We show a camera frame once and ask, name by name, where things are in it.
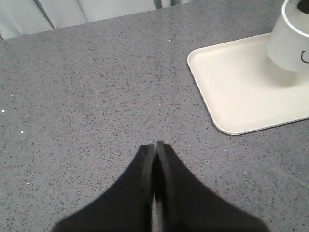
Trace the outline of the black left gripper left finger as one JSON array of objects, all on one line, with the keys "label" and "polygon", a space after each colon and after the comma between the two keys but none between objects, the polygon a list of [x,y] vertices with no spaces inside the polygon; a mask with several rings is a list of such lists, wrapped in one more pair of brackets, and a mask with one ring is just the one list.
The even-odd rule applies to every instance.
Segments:
[{"label": "black left gripper left finger", "polygon": [[139,147],[114,184],[91,204],[57,223],[55,232],[151,231],[155,145]]}]

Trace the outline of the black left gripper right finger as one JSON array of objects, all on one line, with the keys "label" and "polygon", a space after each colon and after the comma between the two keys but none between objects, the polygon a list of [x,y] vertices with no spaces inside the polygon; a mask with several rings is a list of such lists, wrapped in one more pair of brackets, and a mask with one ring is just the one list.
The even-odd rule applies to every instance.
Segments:
[{"label": "black left gripper right finger", "polygon": [[156,201],[164,232],[267,232],[257,217],[231,205],[203,185],[171,145],[156,145]]}]

